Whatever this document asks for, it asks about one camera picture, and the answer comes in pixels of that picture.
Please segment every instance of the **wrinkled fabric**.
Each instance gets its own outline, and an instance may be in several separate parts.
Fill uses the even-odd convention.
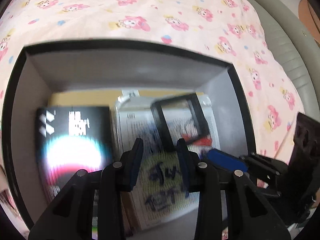
[[[250,109],[257,153],[289,161],[303,105],[268,50],[247,0],[12,0],[0,20],[1,107],[23,46],[101,38],[164,43],[232,62]]]

